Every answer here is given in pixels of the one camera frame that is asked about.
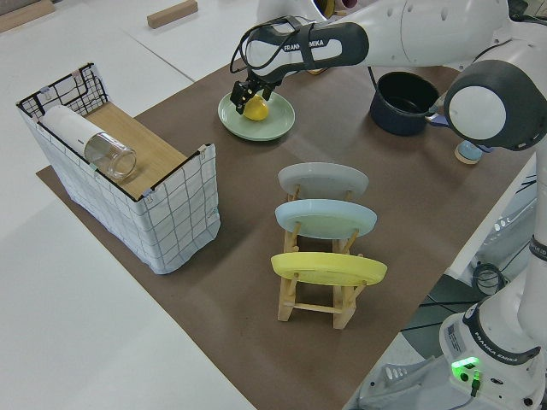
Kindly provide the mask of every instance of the brown tabletop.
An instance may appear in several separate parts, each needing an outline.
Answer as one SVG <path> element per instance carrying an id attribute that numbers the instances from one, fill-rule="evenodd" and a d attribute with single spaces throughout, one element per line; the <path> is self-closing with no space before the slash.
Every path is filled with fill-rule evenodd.
<path id="1" fill-rule="evenodd" d="M 417 73 L 441 92 L 455 77 L 448 68 Z M 236 79 L 224 67 L 137 118 L 186 155 L 205 143 L 217 149 L 221 230 L 176 272 L 156 276 L 70 202 L 50 167 L 39 176 L 256 408 L 339 410 L 532 152 L 496 149 L 467 166 L 453 154 L 461 140 L 450 130 L 383 132 L 368 115 L 373 87 L 364 67 L 285 79 L 276 91 L 293 105 L 295 125 L 278 140 L 254 143 L 233 136 L 217 115 Z M 277 173 L 304 161 L 363 171 L 370 184 L 357 202 L 379 216 L 352 253 L 384 262 L 387 274 L 359 296 L 342 331 L 326 313 L 294 311 L 289 322 L 277 321 L 279 277 L 269 261 L 283 249 Z M 322 288 L 304 288 L 304 296 L 329 303 L 331 291 Z"/>

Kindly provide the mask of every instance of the lemon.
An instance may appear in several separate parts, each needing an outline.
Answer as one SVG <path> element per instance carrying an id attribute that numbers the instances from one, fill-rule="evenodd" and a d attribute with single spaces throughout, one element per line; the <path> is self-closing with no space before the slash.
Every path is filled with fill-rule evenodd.
<path id="1" fill-rule="evenodd" d="M 262 121 L 268 117 L 268 105 L 264 98 L 254 95 L 246 104 L 243 115 L 249 120 Z"/>

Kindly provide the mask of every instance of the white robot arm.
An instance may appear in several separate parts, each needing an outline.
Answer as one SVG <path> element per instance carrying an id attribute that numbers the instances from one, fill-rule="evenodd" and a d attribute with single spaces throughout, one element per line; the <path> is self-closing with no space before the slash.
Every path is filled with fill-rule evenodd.
<path id="1" fill-rule="evenodd" d="M 233 72 L 247 72 L 232 92 L 240 114 L 256 92 L 268 99 L 286 75 L 306 69 L 442 65 L 460 71 L 439 103 L 460 137 L 511 150 L 537 144 L 527 271 L 450 316 L 439 339 L 451 383 L 481 403 L 473 408 L 539 408 L 547 349 L 547 139 L 540 143 L 547 134 L 547 26 L 511 20 L 507 0 L 379 0 L 337 21 L 325 21 L 313 0 L 265 0 L 258 16 L 267 22 L 244 35 L 232 59 Z M 237 54 L 242 70 L 233 67 Z"/>

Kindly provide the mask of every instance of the white plate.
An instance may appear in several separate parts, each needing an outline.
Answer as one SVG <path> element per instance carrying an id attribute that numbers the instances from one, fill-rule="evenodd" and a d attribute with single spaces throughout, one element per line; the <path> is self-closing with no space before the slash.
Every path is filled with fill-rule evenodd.
<path id="1" fill-rule="evenodd" d="M 279 225 L 293 232 L 300 223 L 298 235 L 317 239 L 347 239 L 355 230 L 366 235 L 376 224 L 376 213 L 353 202 L 334 199 L 301 199 L 286 202 L 275 209 Z"/>
<path id="2" fill-rule="evenodd" d="M 268 117 L 262 121 L 249 120 L 239 114 L 234 103 L 230 101 L 230 96 L 231 93 L 221 99 L 218 113 L 222 124 L 238 137 L 251 141 L 270 141 L 285 135 L 294 124 L 294 109 L 287 100 L 275 92 L 266 101 Z"/>
<path id="3" fill-rule="evenodd" d="M 281 188 L 298 198 L 349 199 L 361 196 L 368 187 L 368 177 L 361 171 L 329 162 L 304 162 L 283 168 L 278 173 Z"/>

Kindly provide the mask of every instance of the plate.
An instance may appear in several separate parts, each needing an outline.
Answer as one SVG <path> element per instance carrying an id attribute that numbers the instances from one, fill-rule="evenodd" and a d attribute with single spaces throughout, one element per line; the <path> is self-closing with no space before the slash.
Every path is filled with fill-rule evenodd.
<path id="1" fill-rule="evenodd" d="M 273 256 L 273 270 L 282 278 L 331 286 L 377 284 L 384 279 L 387 266 L 361 256 L 324 252 L 290 252 Z"/>
<path id="2" fill-rule="evenodd" d="M 295 120 L 291 104 L 279 94 L 272 93 L 266 102 L 269 109 L 268 117 L 262 121 L 249 120 L 238 114 L 236 106 L 226 94 L 219 102 L 218 113 L 222 124 L 232 134 L 250 141 L 270 141 L 282 137 L 292 128 Z"/>
<path id="3" fill-rule="evenodd" d="M 361 196 L 368 187 L 368 177 L 361 171 L 330 162 L 304 162 L 290 165 L 278 173 L 281 188 L 298 198 L 349 199 Z"/>
<path id="4" fill-rule="evenodd" d="M 358 237 L 369 233 L 376 224 L 376 213 L 353 202 L 335 199 L 300 199 L 286 202 L 275 209 L 279 225 L 298 235 L 317 239 L 347 239 L 356 230 Z"/>

